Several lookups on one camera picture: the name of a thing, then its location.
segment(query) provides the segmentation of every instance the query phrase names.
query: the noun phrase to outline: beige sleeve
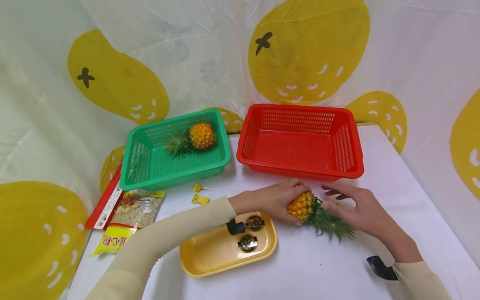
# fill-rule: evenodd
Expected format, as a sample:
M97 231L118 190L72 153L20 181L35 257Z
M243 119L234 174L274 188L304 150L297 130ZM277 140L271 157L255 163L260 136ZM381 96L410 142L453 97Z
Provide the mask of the beige sleeve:
M226 197L137 231L116 254L87 300L141 299L153 266L184 241L228 223L237 214Z
M413 300L451 299L440 278L425 261L410 264L395 263L393 269Z

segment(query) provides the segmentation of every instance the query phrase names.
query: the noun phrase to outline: green basket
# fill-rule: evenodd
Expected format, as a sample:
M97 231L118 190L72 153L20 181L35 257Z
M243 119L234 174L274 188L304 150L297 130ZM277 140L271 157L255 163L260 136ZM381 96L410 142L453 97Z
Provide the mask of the green basket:
M168 155L164 152L171 133L186 131L199 122L212 125L216 142L203 151ZM207 109L133 129L125 146L120 187L125 191L156 191L177 184L221 174L230 162L227 131L218 109Z

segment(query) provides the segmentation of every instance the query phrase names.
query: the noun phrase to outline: plastic tray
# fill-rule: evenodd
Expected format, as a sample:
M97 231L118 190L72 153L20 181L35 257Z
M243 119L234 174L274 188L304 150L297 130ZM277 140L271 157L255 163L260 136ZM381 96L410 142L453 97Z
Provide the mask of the plastic tray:
M258 212L237 216L235 220L246 223L251 216L259 216L265 225L258 231L247 228L245 233L234 236L223 226L180 245L180 260L185 273L192 277L205 277L270 256L277 243L273 221L268 215ZM245 235L257 238L257 247L251 252L245 252L238 245Z
M354 179L364 172L357 126L344 108L252 105L237 160L254 171L311 180Z
M192 125L212 125L215 144L203 151L177 156L164 152L172 132ZM207 109L133 129L123 157L120 187L125 191L156 191L169 186L221 174L231 159L227 131L218 109Z

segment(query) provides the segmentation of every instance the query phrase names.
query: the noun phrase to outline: yellow tray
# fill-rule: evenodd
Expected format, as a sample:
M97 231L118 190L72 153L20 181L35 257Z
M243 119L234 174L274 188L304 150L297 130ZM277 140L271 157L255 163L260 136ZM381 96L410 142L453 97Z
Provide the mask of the yellow tray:
M228 232L227 226L224 225L180 245L180 260L185 273L200 278L270 256L275 250L277 242L275 226L270 216L254 212L237 216L235 221L245 224L258 221L255 218L250 219L252 216L259 217L264 221L261 229L255 231L246 228L245 233L232 236Z

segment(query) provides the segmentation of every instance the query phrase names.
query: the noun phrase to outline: fabric backdrop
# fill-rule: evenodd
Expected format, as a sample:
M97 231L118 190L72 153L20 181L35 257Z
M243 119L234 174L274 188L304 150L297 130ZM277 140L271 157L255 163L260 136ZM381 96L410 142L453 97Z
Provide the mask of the fabric backdrop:
M235 133L254 103L379 124L480 265L479 13L478 0L0 2L0 294L62 294L131 129L217 107Z

